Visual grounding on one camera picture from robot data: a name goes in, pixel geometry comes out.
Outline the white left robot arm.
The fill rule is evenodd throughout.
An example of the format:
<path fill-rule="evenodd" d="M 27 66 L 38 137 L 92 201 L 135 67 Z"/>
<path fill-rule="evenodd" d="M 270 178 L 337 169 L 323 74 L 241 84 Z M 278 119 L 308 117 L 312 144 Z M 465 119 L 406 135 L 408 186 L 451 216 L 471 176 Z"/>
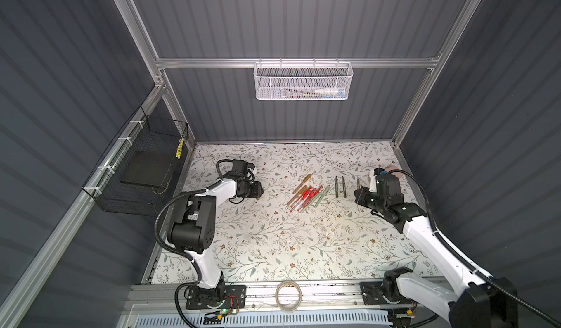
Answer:
<path fill-rule="evenodd" d="M 216 163 L 219 177 L 211 186 L 184 191 L 163 206 L 161 215 L 172 208 L 168 216 L 166 240 L 158 238 L 160 246 L 191 263 L 196 273 L 194 285 L 215 290 L 224 282 L 210 246 L 216 234 L 216 211 L 225 202 L 259 199 L 264 189 L 256 180 L 255 165 L 239 159 L 222 159 Z"/>

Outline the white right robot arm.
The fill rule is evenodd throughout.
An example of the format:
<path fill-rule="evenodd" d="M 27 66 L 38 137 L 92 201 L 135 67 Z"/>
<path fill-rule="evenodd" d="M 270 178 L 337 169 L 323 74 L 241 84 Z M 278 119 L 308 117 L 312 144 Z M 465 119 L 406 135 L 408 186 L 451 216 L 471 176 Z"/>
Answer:
<path fill-rule="evenodd" d="M 400 170 L 376 168 L 369 186 L 354 192 L 356 204 L 393 225 L 438 268 L 450 287 L 422 278 L 408 267 L 387 270 L 377 295 L 390 304 L 419 303 L 452 327 L 518 327 L 517 291 L 505 278 L 493 278 L 438 229 L 430 211 L 406 202 Z"/>

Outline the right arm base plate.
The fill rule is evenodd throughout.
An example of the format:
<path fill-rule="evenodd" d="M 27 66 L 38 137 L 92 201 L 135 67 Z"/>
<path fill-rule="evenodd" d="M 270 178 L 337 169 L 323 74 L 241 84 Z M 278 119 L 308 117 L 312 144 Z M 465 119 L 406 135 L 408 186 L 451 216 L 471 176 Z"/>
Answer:
<path fill-rule="evenodd" d="M 401 295 L 393 284 L 384 281 L 363 281 L 359 284 L 365 305 L 412 305 L 413 301 Z"/>

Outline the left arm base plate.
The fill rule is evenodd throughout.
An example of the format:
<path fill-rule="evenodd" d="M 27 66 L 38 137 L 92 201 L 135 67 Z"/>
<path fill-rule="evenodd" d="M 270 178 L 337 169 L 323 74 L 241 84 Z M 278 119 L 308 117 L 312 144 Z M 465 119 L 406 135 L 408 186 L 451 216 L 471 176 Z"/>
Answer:
<path fill-rule="evenodd" d="M 247 286 L 244 285 L 220 286 L 216 289 L 193 286 L 184 295 L 185 309 L 241 309 L 245 307 L 246 292 Z"/>

